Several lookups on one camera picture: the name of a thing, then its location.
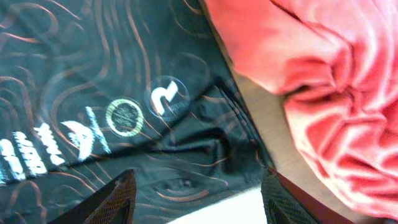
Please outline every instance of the crumpled red fabric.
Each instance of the crumpled red fabric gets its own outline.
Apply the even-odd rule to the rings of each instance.
[[[398,219],[398,1],[205,2],[234,69],[291,93],[290,130],[317,177],[349,208]]]

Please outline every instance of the dark garment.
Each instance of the dark garment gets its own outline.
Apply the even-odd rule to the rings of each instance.
[[[42,223],[127,169],[165,223],[272,165],[195,1],[0,2],[0,219]]]

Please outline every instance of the circular emblem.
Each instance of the circular emblem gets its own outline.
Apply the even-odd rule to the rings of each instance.
[[[190,105],[187,87],[171,76],[152,80],[145,92],[148,110],[158,118],[173,121],[184,114]]]
[[[108,106],[106,122],[116,134],[122,137],[133,137],[140,132],[144,117],[137,103],[127,99],[118,99]]]

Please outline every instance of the red cloth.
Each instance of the red cloth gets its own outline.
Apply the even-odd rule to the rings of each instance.
[[[272,93],[347,206],[398,219],[398,0],[205,0],[234,68]]]

